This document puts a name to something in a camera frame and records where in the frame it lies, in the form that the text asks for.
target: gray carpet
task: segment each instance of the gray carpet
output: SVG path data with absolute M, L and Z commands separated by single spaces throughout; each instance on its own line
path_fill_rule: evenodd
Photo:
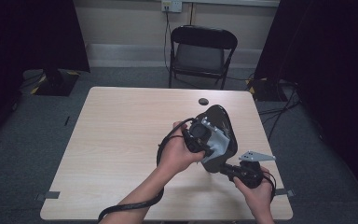
M 230 69 L 228 76 L 244 79 L 253 72 L 236 68 Z M 37 73 L 30 71 L 24 76 Z M 210 79 L 180 78 L 182 81 L 173 80 L 173 88 L 219 89 Z M 90 74 L 81 74 L 69 97 L 36 96 L 29 93 L 32 85 L 23 88 L 17 110 L 0 128 L 0 223 L 77 223 L 42 220 L 39 212 L 43 203 L 34 198 L 49 190 L 93 86 L 167 88 L 168 75 L 163 67 L 92 68 Z M 243 80 L 227 80 L 225 90 L 245 89 Z M 289 87 L 285 89 L 286 93 L 290 91 Z M 256 102 L 259 111 L 284 105 Z M 266 134 L 274 120 L 264 124 Z M 358 223 L 358 183 L 334 150 L 321 141 L 316 127 L 316 121 L 298 105 L 282 114 L 270 138 L 283 183 L 296 194 L 290 198 L 294 217 L 283 223 Z

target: person's left hand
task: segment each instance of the person's left hand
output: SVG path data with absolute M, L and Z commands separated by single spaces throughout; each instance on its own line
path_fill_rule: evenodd
M 180 121 L 176 121 L 173 124 L 173 128 L 179 125 L 179 123 Z M 180 129 L 173 133 L 172 136 L 183 136 L 182 130 L 186 127 L 187 125 L 184 124 Z M 187 169 L 191 163 L 201 161 L 204 154 L 205 152 L 203 151 L 198 153 L 190 152 L 183 137 L 173 137 L 162 150 L 158 167 L 163 168 L 174 176 Z

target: wall baseboard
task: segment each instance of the wall baseboard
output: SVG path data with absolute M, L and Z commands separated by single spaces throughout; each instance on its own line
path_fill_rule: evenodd
M 236 49 L 230 67 L 256 68 L 262 49 Z M 162 46 L 88 44 L 90 67 L 163 67 L 170 63 L 170 48 Z

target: handheld controller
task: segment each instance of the handheld controller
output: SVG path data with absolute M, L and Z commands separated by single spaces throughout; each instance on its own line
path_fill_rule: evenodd
M 190 128 L 183 130 L 183 137 L 191 152 L 205 151 L 201 161 L 205 170 L 227 175 L 232 182 L 236 176 L 250 189 L 257 188 L 263 178 L 266 178 L 260 168 L 260 161 L 275 160 L 273 156 L 248 151 L 239 157 L 240 166 L 227 164 L 227 159 L 237 152 L 238 145 L 228 113 L 220 105 L 213 105 L 198 115 Z

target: black device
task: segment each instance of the black device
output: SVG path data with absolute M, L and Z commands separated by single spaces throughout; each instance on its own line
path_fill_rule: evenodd
M 174 127 L 167 136 L 164 137 L 161 144 L 158 145 L 157 165 L 159 164 L 162 151 L 167 143 L 174 137 L 182 137 L 173 135 L 173 133 L 189 121 L 191 121 L 190 128 L 182 130 L 183 138 L 189 151 L 193 153 L 205 151 L 201 163 L 206 171 L 209 173 L 227 175 L 228 179 L 232 182 L 234 182 L 234 176 L 236 176 L 250 189 L 257 188 L 263 179 L 267 179 L 272 186 L 271 200 L 273 199 L 276 184 L 272 183 L 269 177 L 265 176 L 259 162 L 275 160 L 275 157 L 248 151 L 239 157 L 241 160 L 240 166 L 226 163 L 227 159 L 237 153 L 238 144 L 228 113 L 221 105 L 212 105 L 204 113 L 199 114 L 194 119 L 186 119 Z M 101 221 L 104 216 L 112 212 L 139 209 L 154 205 L 161 200 L 163 194 L 164 189 L 162 189 L 154 199 L 147 202 L 108 207 L 101 212 L 98 220 Z

